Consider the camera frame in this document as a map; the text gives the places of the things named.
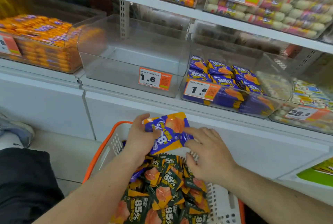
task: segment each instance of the orange basket handle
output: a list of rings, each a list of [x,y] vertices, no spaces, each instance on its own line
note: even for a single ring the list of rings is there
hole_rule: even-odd
[[[97,160],[99,159],[99,157],[101,156],[105,146],[107,145],[107,143],[109,142],[110,138],[112,137],[113,133],[115,132],[116,128],[120,125],[120,124],[123,124],[123,123],[128,123],[128,124],[133,124],[132,121],[119,121],[118,123],[116,123],[110,134],[105,138],[105,140],[102,142],[101,146],[98,148],[93,160],[91,160],[89,166],[88,166],[88,169],[87,169],[87,172],[86,172],[86,175],[84,177],[84,180],[83,180],[83,183],[85,183],[91,176],[91,173],[93,172],[93,169],[97,163]]]

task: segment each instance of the shopping basket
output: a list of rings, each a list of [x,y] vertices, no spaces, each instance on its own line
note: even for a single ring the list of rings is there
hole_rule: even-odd
[[[83,183],[121,152],[122,141],[127,139],[132,124],[133,122],[130,121],[120,121],[113,126],[91,161]],[[167,153],[186,159],[186,152],[188,152],[188,148],[180,148]],[[207,201],[211,210],[208,223],[245,224],[244,204],[225,188],[208,183]]]

